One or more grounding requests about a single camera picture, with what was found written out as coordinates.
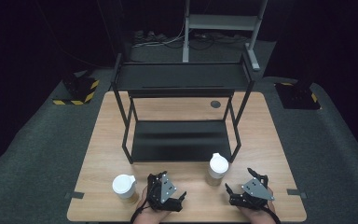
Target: white shelf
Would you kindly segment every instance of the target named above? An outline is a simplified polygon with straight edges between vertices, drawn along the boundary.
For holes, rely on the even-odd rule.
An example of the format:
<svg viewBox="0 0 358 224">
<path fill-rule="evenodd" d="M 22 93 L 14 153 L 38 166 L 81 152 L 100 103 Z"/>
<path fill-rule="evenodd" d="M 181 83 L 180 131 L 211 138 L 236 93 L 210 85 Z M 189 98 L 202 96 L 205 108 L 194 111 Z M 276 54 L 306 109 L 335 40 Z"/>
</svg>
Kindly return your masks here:
<svg viewBox="0 0 358 224">
<path fill-rule="evenodd" d="M 253 31 L 256 16 L 189 15 L 189 28 Z"/>
</svg>

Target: gray carpet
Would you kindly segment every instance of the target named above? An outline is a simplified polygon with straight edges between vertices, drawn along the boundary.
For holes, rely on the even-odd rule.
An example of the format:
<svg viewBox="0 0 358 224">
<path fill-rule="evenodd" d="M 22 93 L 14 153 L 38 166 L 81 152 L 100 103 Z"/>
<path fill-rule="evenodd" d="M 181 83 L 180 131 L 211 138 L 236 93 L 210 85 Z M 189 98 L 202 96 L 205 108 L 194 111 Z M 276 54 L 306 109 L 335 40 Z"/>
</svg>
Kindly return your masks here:
<svg viewBox="0 0 358 224">
<path fill-rule="evenodd" d="M 202 47 L 205 43 L 191 43 Z M 274 82 L 262 78 L 274 43 L 257 41 L 261 71 L 255 91 L 264 93 L 283 150 L 308 215 L 304 223 L 358 223 L 358 144 L 325 91 L 313 84 L 322 110 L 283 109 Z M 191 62 L 237 61 L 243 43 L 215 44 L 190 50 Z M 133 49 L 140 62 L 181 62 L 182 50 L 160 47 Z M 66 218 L 111 69 L 96 70 L 100 84 L 88 105 L 54 105 L 65 94 L 62 84 L 17 133 L 0 158 L 0 223 L 70 223 Z"/>
</svg>

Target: wooden table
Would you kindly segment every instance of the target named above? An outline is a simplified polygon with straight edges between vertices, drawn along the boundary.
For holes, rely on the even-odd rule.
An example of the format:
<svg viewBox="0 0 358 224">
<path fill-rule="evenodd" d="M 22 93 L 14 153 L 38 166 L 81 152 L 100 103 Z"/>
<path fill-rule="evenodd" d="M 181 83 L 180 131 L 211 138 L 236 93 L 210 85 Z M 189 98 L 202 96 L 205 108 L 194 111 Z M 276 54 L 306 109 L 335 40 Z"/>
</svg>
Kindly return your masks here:
<svg viewBox="0 0 358 224">
<path fill-rule="evenodd" d="M 124 92 L 121 94 L 123 104 L 128 108 L 128 96 Z M 243 92 L 235 93 L 235 110 L 238 110 L 242 97 Z M 212 100 L 225 101 L 210 98 L 162 98 L 139 99 L 135 104 L 138 116 L 143 119 L 207 119 L 221 116 L 222 112 L 219 110 L 225 108 L 211 108 Z M 228 128 L 227 131 L 229 136 L 233 135 L 232 130 Z M 112 190 L 113 179 L 121 174 L 135 175 L 137 191 L 142 193 L 149 174 L 168 171 L 171 181 L 177 187 L 172 197 L 178 198 L 184 191 L 187 191 L 187 195 L 182 203 L 183 210 L 171 213 L 164 222 L 244 222 L 247 219 L 228 203 L 224 183 L 228 183 L 235 193 L 241 193 L 241 184 L 252 178 L 247 172 L 250 167 L 261 175 L 268 175 L 268 185 L 274 191 L 275 209 L 280 220 L 304 221 L 307 215 L 300 197 L 287 194 L 288 189 L 296 189 L 296 183 L 262 93 L 251 93 L 241 118 L 239 132 L 242 147 L 236 160 L 229 165 L 222 185 L 218 187 L 209 186 L 205 182 L 208 169 L 206 161 L 129 164 L 121 147 L 124 123 L 115 95 L 108 92 L 103 98 L 75 188 L 75 192 L 84 193 L 84 197 L 72 199 L 68 219 L 129 221 L 135 204 L 126 205 L 121 202 Z M 229 140 L 230 145 L 235 146 L 235 138 L 230 137 Z"/>
</svg>

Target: dark background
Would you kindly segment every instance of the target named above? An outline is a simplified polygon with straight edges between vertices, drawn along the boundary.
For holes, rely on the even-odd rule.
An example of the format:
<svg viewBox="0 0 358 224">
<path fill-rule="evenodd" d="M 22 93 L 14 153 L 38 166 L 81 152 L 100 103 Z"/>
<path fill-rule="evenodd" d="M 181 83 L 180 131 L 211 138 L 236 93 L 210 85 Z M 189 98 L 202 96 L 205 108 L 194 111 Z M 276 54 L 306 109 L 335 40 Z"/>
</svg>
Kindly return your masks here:
<svg viewBox="0 0 358 224">
<path fill-rule="evenodd" d="M 259 3 L 193 0 L 191 11 L 255 15 Z M 184 6 L 182 0 L 1 0 L 0 156 L 63 78 L 111 67 L 131 42 L 128 31 L 177 36 Z M 269 0 L 257 39 L 277 41 L 265 76 L 311 77 L 358 141 L 358 1 Z"/>
</svg>

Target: paper cup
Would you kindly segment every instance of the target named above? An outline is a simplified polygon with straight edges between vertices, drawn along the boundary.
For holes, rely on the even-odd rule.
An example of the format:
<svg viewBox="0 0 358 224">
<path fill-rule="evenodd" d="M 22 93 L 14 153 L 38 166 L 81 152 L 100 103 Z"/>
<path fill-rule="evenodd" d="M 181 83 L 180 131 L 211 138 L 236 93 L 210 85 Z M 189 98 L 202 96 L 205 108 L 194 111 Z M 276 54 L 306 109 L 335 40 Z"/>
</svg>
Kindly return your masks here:
<svg viewBox="0 0 358 224">
<path fill-rule="evenodd" d="M 118 175 L 113 180 L 112 188 L 115 194 L 123 203 L 136 203 L 138 201 L 138 193 L 135 188 L 136 179 L 133 175 Z"/>
<path fill-rule="evenodd" d="M 220 156 L 219 153 L 214 153 L 209 161 L 208 174 L 206 181 L 211 186 L 218 186 L 222 183 L 223 176 L 228 170 L 228 161 L 226 158 Z"/>
</svg>

